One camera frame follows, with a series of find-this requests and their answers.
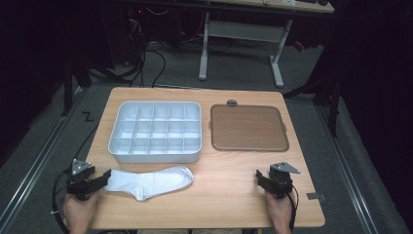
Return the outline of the white sock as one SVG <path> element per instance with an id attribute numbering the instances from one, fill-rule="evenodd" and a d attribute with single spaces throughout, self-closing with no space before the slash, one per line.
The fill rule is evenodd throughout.
<path id="1" fill-rule="evenodd" d="M 110 192 L 125 192 L 137 201 L 145 201 L 183 189 L 189 186 L 193 179 L 192 172 L 183 166 L 143 174 L 112 170 L 104 189 Z"/>

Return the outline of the person's right hand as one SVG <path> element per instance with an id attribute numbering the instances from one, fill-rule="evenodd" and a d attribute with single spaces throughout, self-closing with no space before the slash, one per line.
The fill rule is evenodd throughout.
<path id="1" fill-rule="evenodd" d="M 289 227 L 294 200 L 288 196 L 277 199 L 274 194 L 267 191 L 265 192 L 265 198 L 267 202 L 268 215 L 274 228 Z"/>

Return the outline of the person's left hand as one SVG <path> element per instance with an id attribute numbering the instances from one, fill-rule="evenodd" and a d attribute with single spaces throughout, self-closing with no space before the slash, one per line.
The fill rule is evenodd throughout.
<path id="1" fill-rule="evenodd" d="M 63 212 L 68 223 L 68 229 L 89 229 L 95 214 L 96 202 L 99 194 L 93 193 L 89 200 L 78 200 L 68 194 L 63 205 Z"/>

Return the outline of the white divided storage box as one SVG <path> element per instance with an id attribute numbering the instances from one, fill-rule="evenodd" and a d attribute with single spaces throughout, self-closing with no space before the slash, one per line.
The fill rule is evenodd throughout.
<path id="1" fill-rule="evenodd" d="M 194 163 L 202 149 L 202 110 L 194 101 L 126 101 L 108 151 L 120 163 Z"/>

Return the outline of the black metal stand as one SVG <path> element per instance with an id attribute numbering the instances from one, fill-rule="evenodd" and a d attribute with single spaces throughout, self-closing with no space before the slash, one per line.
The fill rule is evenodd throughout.
<path id="1" fill-rule="evenodd" d="M 64 65 L 63 116 L 68 115 L 73 104 L 73 80 L 76 80 L 81 88 L 88 88 L 92 84 L 92 80 L 89 76 L 89 70 L 81 58 L 71 57 Z"/>
<path id="2" fill-rule="evenodd" d="M 338 105 L 341 83 L 342 79 L 339 76 L 325 76 L 315 81 L 309 81 L 307 84 L 283 94 L 283 97 L 293 98 L 305 93 L 314 94 L 314 105 L 329 106 L 327 128 L 334 137 L 337 137 L 336 125 L 339 114 Z"/>

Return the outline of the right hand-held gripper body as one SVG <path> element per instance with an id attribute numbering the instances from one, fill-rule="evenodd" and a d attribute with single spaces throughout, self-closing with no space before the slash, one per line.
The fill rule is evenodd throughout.
<path id="1" fill-rule="evenodd" d="M 269 176 L 270 181 L 273 183 L 272 193 L 276 195 L 277 199 L 283 198 L 292 191 L 291 174 L 300 175 L 301 172 L 287 162 L 280 162 L 270 166 Z"/>

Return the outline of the desk with white legs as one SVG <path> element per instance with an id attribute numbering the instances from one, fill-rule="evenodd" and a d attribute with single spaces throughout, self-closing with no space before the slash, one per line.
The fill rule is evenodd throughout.
<path id="1" fill-rule="evenodd" d="M 225 6 L 258 7 L 260 10 L 281 10 L 283 13 L 333 14 L 335 9 L 329 0 L 206 0 L 211 7 L 213 3 Z M 208 40 L 210 37 L 241 39 L 276 43 L 275 53 L 269 56 L 273 77 L 276 86 L 283 87 L 283 79 L 279 66 L 279 59 L 287 39 L 292 18 L 288 18 L 282 25 L 270 25 L 258 22 L 235 22 L 232 19 L 211 19 L 209 13 L 204 14 L 204 38 L 200 60 L 199 79 L 207 78 Z"/>

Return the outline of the metal floor rail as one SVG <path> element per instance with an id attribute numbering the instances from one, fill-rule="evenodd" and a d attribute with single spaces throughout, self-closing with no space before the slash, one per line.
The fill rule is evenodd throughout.
<path id="1" fill-rule="evenodd" d="M 373 220 L 370 210 L 365 202 L 364 196 L 362 195 L 352 170 L 346 160 L 341 144 L 338 138 L 334 136 L 329 129 L 327 111 L 324 107 L 320 106 L 316 106 L 315 110 L 332 145 L 339 172 L 349 193 L 364 234 L 379 234 L 375 221 Z"/>
<path id="2" fill-rule="evenodd" d="M 6 234 L 12 226 L 50 160 L 73 109 L 87 91 L 87 88 L 76 88 L 72 105 L 64 111 L 65 94 L 63 89 L 58 90 L 52 103 L 35 119 L 12 157 L 0 169 L 0 234 Z"/>

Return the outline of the brown square lid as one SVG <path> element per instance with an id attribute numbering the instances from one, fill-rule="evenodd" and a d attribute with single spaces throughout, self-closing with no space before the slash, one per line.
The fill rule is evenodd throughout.
<path id="1" fill-rule="evenodd" d="M 284 152 L 289 148 L 280 111 L 268 105 L 215 104 L 211 143 L 217 150 Z"/>

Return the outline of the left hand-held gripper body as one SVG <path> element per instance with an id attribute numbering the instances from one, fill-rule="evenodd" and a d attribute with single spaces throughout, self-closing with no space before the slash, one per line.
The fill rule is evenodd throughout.
<path id="1" fill-rule="evenodd" d="M 87 201 L 96 191 L 96 185 L 90 180 L 94 172 L 95 166 L 91 163 L 74 159 L 68 173 L 67 193 L 78 200 Z"/>

